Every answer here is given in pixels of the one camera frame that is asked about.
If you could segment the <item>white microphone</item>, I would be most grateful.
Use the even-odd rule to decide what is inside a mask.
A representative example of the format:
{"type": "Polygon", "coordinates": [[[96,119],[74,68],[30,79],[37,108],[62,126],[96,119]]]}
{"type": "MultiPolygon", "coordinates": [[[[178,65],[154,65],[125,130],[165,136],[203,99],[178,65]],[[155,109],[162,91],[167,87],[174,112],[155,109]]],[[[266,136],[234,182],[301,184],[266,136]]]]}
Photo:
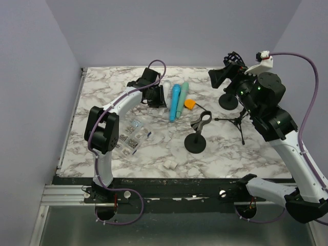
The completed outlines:
{"type": "Polygon", "coordinates": [[[169,80],[164,80],[163,83],[162,83],[162,86],[163,86],[164,100],[165,100],[166,106],[164,108],[160,108],[158,110],[158,115],[159,116],[163,116],[163,114],[165,112],[165,109],[169,105],[168,95],[169,95],[169,92],[170,92],[170,89],[171,89],[171,82],[169,80]]]}

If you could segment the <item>blue microphone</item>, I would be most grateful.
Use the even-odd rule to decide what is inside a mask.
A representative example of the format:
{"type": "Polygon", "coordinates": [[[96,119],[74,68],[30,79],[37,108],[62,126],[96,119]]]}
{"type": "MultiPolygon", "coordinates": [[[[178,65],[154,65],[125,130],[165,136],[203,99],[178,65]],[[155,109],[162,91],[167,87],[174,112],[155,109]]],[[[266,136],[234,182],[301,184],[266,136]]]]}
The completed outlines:
{"type": "Polygon", "coordinates": [[[181,91],[181,86],[179,84],[175,84],[172,88],[172,94],[171,94],[171,107],[170,107],[170,114],[169,114],[170,122],[173,122],[176,118],[176,110],[179,101],[180,91],[181,91]]]}

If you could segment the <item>mint green microphone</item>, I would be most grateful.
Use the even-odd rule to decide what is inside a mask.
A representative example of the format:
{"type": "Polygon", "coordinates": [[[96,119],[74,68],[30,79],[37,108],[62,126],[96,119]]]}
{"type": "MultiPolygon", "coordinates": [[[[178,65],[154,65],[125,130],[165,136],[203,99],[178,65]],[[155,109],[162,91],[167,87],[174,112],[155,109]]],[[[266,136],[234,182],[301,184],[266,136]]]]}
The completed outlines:
{"type": "Polygon", "coordinates": [[[181,85],[181,90],[180,90],[180,95],[179,95],[179,100],[178,100],[177,110],[176,110],[176,118],[180,118],[180,116],[181,116],[188,91],[189,91],[189,83],[185,81],[181,85]]]}

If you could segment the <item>black shock-mount tripod stand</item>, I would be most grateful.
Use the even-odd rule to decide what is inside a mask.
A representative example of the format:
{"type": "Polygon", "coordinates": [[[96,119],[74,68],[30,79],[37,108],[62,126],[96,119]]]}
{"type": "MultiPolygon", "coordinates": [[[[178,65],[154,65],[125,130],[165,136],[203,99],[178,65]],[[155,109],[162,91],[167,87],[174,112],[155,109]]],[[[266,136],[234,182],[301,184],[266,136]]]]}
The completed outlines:
{"type": "Polygon", "coordinates": [[[245,108],[243,108],[243,110],[239,113],[239,117],[236,117],[236,118],[217,118],[216,117],[216,118],[214,118],[214,120],[215,121],[228,121],[228,122],[232,123],[241,134],[242,145],[245,145],[241,122],[248,114],[249,114],[249,112],[245,108]]]}

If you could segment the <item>black round-base microphone stand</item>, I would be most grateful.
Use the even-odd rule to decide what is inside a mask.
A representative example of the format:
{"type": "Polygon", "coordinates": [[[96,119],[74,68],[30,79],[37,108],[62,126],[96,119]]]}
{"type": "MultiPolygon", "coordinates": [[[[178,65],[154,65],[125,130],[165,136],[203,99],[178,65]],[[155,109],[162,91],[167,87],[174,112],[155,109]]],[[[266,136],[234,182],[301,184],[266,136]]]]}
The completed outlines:
{"type": "Polygon", "coordinates": [[[203,111],[200,117],[190,123],[195,133],[189,134],[184,140],[184,146],[186,150],[193,154],[199,154],[206,148],[206,140],[202,136],[201,132],[204,125],[209,124],[212,121],[212,112],[203,111]]]}

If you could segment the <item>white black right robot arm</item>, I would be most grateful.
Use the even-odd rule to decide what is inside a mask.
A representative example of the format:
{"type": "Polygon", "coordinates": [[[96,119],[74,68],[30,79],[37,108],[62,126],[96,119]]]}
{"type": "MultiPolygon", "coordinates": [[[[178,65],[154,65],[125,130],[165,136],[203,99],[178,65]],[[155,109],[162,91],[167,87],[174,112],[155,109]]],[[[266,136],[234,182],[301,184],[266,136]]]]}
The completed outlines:
{"type": "Polygon", "coordinates": [[[298,222],[307,223],[327,214],[327,190],[323,174],[298,141],[300,130],[291,115],[281,107],[285,86],[278,75],[263,72],[246,74],[246,67],[230,63],[222,69],[209,71],[211,86],[217,89],[226,79],[227,95],[237,97],[249,113],[256,131],[278,153],[291,173],[296,187],[266,181],[256,175],[243,177],[236,187],[236,196],[243,201],[260,197],[284,207],[298,222]]]}

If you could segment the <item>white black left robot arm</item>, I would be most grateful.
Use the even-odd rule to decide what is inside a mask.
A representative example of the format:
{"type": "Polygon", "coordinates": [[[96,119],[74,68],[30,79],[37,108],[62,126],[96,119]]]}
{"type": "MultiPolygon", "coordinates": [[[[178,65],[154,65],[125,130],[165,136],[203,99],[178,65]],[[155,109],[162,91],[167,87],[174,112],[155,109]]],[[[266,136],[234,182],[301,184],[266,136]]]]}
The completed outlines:
{"type": "Polygon", "coordinates": [[[114,191],[122,189],[111,188],[114,177],[112,173],[112,151],[119,140],[119,124],[128,111],[144,100],[162,99],[162,89],[159,82],[164,77],[149,67],[136,81],[127,84],[125,90],[111,103],[104,107],[91,108],[84,133],[88,150],[94,155],[93,187],[96,197],[102,202],[109,202],[114,191]]]}

